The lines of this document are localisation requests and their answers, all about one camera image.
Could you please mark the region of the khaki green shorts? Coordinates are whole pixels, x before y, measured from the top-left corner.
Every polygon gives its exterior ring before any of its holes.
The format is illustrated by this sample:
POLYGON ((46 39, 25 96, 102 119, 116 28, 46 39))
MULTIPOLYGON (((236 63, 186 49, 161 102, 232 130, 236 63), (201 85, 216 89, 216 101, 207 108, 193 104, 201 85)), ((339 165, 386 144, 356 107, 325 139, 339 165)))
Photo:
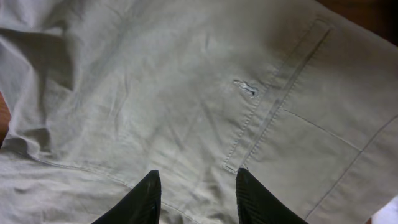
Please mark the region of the khaki green shorts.
POLYGON ((2 223, 236 223, 248 168, 309 223, 397 195, 397 48, 315 1, 1 2, 2 223))

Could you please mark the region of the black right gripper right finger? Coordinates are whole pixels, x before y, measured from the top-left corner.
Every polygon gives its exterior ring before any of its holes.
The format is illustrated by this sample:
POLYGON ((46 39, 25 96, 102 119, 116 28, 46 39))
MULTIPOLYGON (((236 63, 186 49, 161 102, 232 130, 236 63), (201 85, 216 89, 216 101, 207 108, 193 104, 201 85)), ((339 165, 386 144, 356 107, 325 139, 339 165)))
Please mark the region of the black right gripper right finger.
POLYGON ((239 224, 307 224, 245 168, 236 176, 236 199, 239 224))

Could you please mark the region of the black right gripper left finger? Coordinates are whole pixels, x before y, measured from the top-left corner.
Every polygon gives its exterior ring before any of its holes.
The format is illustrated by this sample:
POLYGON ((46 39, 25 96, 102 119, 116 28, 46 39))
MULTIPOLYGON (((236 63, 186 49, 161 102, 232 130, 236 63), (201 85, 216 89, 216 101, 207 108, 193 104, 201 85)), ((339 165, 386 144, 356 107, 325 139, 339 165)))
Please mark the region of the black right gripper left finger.
POLYGON ((159 171, 152 170, 93 224, 159 224, 161 193, 159 171))

